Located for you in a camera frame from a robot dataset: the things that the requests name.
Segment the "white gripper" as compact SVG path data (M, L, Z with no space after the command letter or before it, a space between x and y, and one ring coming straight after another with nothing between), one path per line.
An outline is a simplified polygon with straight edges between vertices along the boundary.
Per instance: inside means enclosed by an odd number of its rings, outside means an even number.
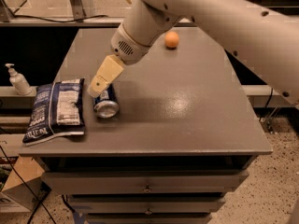
M138 63L149 52L149 46L134 41L121 24L111 38L111 49L115 55L108 55L94 75L87 92L98 97L123 72L124 63Z

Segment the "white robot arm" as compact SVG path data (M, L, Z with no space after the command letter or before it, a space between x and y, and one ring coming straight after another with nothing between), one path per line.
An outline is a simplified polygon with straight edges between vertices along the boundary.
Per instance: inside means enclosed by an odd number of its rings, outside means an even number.
M247 0L136 0L93 77L97 97L160 35L188 19L291 105L299 105L299 22Z

